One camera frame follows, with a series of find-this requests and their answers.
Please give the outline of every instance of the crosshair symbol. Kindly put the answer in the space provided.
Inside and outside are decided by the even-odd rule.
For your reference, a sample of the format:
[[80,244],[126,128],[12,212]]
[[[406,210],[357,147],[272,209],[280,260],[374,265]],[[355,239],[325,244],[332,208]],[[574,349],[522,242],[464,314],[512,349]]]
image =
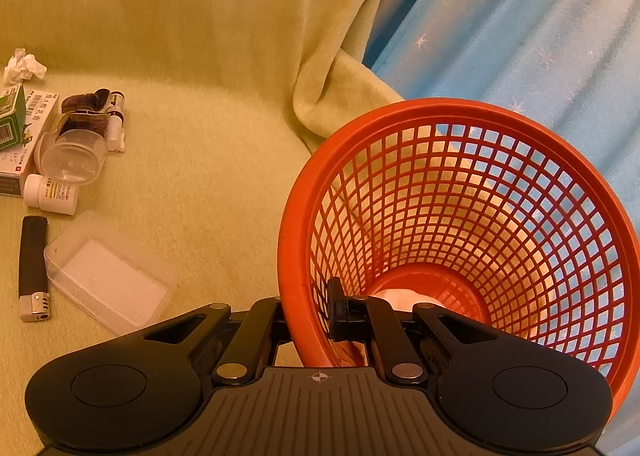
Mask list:
[[314,373],[309,378],[314,379],[318,384],[322,384],[326,379],[331,377],[326,373],[318,372],[318,373]]

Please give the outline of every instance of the crumpled tissue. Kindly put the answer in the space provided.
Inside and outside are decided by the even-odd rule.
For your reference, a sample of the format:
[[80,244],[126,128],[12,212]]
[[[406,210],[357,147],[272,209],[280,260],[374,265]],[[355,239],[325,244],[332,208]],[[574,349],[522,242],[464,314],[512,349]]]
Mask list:
[[42,79],[46,73],[47,67],[36,61],[33,54],[27,54],[24,48],[16,48],[9,63],[4,67],[2,80],[5,84],[15,84],[30,80],[34,74]]

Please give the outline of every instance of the blue fabric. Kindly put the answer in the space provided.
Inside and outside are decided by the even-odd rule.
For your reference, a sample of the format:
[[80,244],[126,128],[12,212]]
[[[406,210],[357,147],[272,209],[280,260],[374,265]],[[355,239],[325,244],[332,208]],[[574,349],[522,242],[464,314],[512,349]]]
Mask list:
[[416,0],[371,64],[405,98],[521,112],[607,178],[640,231],[640,0]]

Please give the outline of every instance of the basket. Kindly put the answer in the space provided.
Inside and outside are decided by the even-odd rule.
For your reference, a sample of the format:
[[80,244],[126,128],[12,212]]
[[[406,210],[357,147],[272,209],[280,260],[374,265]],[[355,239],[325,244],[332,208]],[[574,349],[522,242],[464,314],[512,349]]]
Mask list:
[[578,357],[620,407],[640,363],[638,241],[617,197],[567,142],[468,100],[357,118],[306,163],[286,204],[278,280],[305,366],[363,362],[327,337],[327,286],[411,289]]

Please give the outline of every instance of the bottle label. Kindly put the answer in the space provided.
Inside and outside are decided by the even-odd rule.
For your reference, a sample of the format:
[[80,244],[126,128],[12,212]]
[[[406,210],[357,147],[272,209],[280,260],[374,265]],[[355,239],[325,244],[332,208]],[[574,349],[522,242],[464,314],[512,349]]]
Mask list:
[[44,196],[50,200],[68,200],[71,197],[71,190],[72,187],[70,185],[65,185],[49,178]]

